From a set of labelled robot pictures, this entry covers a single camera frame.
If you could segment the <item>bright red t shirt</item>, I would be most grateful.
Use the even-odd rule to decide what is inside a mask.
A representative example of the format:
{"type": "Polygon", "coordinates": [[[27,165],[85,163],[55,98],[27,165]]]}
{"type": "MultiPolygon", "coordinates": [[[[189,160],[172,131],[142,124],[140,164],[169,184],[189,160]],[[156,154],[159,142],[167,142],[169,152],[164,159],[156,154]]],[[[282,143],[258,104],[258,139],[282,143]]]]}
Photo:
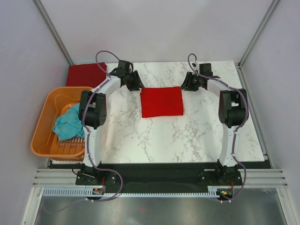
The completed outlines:
{"type": "Polygon", "coordinates": [[[144,88],[140,99],[143,118],[184,114],[182,92],[179,86],[144,88]]]}

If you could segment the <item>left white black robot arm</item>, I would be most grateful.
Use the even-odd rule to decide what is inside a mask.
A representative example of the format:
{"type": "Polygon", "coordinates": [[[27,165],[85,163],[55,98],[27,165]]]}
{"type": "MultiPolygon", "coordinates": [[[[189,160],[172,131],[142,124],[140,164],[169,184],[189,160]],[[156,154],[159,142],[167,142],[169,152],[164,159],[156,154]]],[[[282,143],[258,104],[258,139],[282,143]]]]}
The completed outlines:
{"type": "Polygon", "coordinates": [[[133,63],[119,60],[118,66],[108,73],[105,80],[92,90],[81,93],[79,120],[85,134],[85,153],[83,163],[87,167],[97,167],[101,163],[101,127],[107,118],[107,99],[122,86],[129,91],[140,91],[145,88],[133,63]]]}

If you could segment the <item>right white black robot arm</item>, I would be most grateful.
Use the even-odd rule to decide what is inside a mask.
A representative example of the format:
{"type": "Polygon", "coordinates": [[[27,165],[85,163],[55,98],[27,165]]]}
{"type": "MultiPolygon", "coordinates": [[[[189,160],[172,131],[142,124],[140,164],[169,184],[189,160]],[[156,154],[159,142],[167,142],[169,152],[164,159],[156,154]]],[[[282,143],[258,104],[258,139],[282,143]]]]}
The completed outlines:
{"type": "Polygon", "coordinates": [[[247,91],[233,88],[214,76],[210,63],[193,62],[191,69],[180,89],[198,91],[199,88],[204,88],[219,97],[218,117],[223,124],[223,141],[218,163],[222,167],[234,167],[238,164],[235,151],[239,130],[249,117],[247,91]]]}

